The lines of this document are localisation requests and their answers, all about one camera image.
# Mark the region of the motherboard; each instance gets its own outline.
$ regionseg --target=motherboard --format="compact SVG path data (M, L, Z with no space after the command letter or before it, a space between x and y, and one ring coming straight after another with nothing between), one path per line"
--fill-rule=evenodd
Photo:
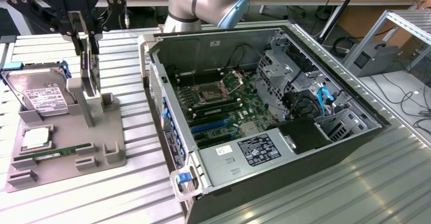
M177 76L175 94L201 149L263 132L277 122L245 72Z

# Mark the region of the workbench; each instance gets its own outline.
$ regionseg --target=workbench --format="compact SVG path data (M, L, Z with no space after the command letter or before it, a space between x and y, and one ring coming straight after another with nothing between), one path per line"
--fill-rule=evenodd
M322 6L325 5L328 0L250 0L250 5L253 6L262 6L261 12L263 13L263 6ZM325 30L328 30L328 27L334 20L336 14L338 10L341 9L341 5L344 4L345 0L332 0L329 5L337 6L336 11L333 13L333 17L329 19ZM352 6L381 6L378 11L373 13L370 8L368 8L368 16L369 21L372 21L372 25L376 22L376 19L372 15L380 16L384 12L382 6L405 6L398 9L406 9L417 8L417 3L414 0L352 0L350 2ZM106 0L101 0L98 7L107 7ZM169 0L127 0L127 6L130 7L145 7L145 6L169 6ZM33 29L29 25L27 19L25 16L7 4L6 0L0 0L0 8L6 8L10 11L13 20L15 22L15 25L19 29L19 32L22 35L33 35ZM365 14L358 14L358 18L364 18ZM361 30L366 30L364 34L369 31L369 28L361 28Z
M2 223L185 223L141 78L138 36L154 32L155 28L113 31L99 43L102 91L121 100L127 165L14 193L0 192ZM301 38L308 43L314 40L306 33ZM337 61L321 45L314 50ZM79 77L74 45L59 34L19 36L17 43L0 44L0 59L25 63L65 59L73 76ZM349 77L342 66L334 65L336 72ZM372 101L365 88L360 82L356 90ZM429 223L431 151L381 102L374 100L373 106L392 123L373 142L341 164L205 223ZM18 110L19 102L3 87L0 183L7 177Z

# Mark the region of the power supply label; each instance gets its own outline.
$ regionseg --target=power supply label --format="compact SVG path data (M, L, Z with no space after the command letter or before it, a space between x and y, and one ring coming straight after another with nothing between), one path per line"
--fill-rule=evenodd
M238 142L238 145L241 146L251 166L258 166L259 164L282 157L269 134L249 138L247 140Z
M25 90L26 98L38 112L67 109L67 103L59 87Z

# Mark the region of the blue pcie slot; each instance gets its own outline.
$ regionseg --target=blue pcie slot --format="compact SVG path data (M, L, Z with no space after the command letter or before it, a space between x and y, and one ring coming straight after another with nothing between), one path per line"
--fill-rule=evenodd
M218 127L225 127L230 122L230 119L226 119L223 121L219 121L219 122L215 122L215 123L211 123L209 125L205 125L205 126L201 126L201 127L195 127L191 129L191 133L195 134L195 133L199 133L199 132L205 132L207 130L211 130L214 128L218 128Z

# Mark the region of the blue cable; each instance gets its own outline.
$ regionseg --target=blue cable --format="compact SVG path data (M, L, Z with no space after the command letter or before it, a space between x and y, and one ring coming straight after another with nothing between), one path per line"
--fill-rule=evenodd
M333 101L334 101L334 96L332 95L330 90L329 90L329 88L326 86L324 86L324 87L320 88L320 90L318 90L318 100L320 100L320 104L321 104L321 107L322 107L324 116L326 116L322 93L325 93L325 97L328 99L333 100Z

